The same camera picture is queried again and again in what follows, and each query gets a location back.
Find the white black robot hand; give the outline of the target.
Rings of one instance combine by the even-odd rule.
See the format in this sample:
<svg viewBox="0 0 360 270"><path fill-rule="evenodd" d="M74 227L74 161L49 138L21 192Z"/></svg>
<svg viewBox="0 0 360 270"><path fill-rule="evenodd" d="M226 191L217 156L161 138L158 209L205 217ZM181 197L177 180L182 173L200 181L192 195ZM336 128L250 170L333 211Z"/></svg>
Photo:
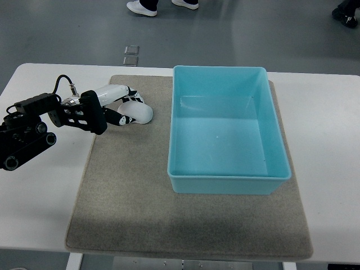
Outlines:
<svg viewBox="0 0 360 270"><path fill-rule="evenodd" d="M98 135L103 134L109 124L125 126L127 124L119 125L122 115L117 112L117 109L128 101L146 104L140 93L127 85L108 84L86 91L79 98L81 106L79 122L85 126L86 130Z"/></svg>

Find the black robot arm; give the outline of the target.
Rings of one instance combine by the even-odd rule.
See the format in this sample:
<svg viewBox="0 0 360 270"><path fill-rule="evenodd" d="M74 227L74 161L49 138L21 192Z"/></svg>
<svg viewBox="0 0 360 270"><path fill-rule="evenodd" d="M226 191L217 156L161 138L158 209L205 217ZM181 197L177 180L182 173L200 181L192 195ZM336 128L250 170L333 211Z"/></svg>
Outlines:
<svg viewBox="0 0 360 270"><path fill-rule="evenodd" d="M86 122L80 122L76 109L65 105L55 93L43 93L12 105L14 112L1 124L1 169L13 171L36 157L56 143L56 135L49 132L41 115L47 113L57 127L64 125L83 128Z"/></svg>

